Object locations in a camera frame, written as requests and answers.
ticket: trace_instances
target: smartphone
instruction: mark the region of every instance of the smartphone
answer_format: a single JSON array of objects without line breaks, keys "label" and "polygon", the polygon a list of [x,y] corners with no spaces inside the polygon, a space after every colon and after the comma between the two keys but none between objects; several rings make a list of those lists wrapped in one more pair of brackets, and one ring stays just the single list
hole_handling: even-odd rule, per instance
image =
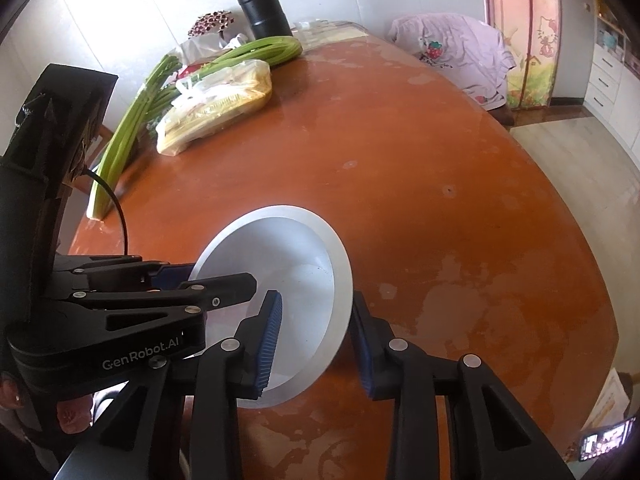
[{"label": "smartphone", "polygon": [[633,416],[615,426],[607,426],[597,433],[584,436],[580,443],[580,462],[621,447],[628,439],[635,421],[636,418]]}]

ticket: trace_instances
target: hello kitty curtain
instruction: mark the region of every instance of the hello kitty curtain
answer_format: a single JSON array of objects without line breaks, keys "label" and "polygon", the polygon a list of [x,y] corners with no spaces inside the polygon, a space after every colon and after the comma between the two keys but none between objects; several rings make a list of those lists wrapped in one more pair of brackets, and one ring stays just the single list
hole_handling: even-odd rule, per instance
[{"label": "hello kitty curtain", "polygon": [[548,106],[556,79],[560,0],[488,0],[489,23],[502,31],[517,67],[508,75],[511,108]]}]

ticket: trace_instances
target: orange table surface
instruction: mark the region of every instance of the orange table surface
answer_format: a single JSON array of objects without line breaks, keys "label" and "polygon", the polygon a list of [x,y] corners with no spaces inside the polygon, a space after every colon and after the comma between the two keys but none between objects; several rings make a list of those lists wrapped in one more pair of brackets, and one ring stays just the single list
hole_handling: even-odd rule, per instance
[{"label": "orange table surface", "polygon": [[[193,262],[253,209],[307,208],[342,239],[374,316],[431,354],[478,354],[564,451],[618,334],[590,248],[540,168],[460,90],[377,38],[325,44],[272,77],[263,110],[176,157],[147,152],[121,179],[130,253]],[[82,220],[71,253],[121,250],[112,211]],[[245,476],[381,479],[392,408],[366,398],[346,339],[306,392],[240,410]],[[446,468],[446,444],[441,456]]]}]

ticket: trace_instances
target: celery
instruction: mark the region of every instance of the celery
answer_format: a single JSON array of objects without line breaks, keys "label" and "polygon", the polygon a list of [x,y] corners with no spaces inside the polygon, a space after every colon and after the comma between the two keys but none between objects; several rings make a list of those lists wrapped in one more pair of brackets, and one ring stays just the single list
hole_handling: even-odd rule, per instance
[{"label": "celery", "polygon": [[[188,77],[195,83],[207,75],[213,74],[222,68],[236,65],[247,59],[260,59],[269,63],[270,66],[277,66],[299,56],[302,53],[302,46],[296,38],[291,36],[273,36],[261,40],[250,41],[238,48],[230,50],[219,58],[207,63]],[[180,95],[175,84],[162,89],[154,99],[149,108],[145,122],[150,122],[158,118],[171,107],[171,102]]]},{"label": "celery", "polygon": [[[152,73],[146,78],[138,95],[127,109],[119,126],[107,144],[98,165],[96,173],[101,176],[111,188],[115,188],[122,174],[125,162],[131,151],[133,140],[140,129],[151,103],[158,95],[162,85],[173,72],[180,68],[180,62],[175,56],[164,56],[156,65]],[[94,182],[89,195],[89,205],[86,210],[88,218],[102,220],[110,208],[109,195]]]}]

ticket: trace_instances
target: cabinet drawer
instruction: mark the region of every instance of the cabinet drawer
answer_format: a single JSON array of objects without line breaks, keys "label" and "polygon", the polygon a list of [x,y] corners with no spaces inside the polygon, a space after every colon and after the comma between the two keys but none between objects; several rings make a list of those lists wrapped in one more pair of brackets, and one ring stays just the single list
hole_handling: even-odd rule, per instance
[{"label": "cabinet drawer", "polygon": [[628,147],[634,145],[640,130],[640,81],[627,68],[622,71],[609,124]]},{"label": "cabinet drawer", "polygon": [[587,87],[587,95],[584,96],[584,100],[594,107],[605,121],[609,121],[611,110],[613,110],[613,103],[592,83],[589,83]]},{"label": "cabinet drawer", "polygon": [[607,75],[612,77],[615,81],[620,81],[620,75],[622,74],[622,63],[620,63],[609,52],[604,50],[601,46],[596,44],[593,49],[593,62],[603,69]]},{"label": "cabinet drawer", "polygon": [[589,82],[606,95],[610,101],[616,100],[618,83],[597,65],[591,65]]}]

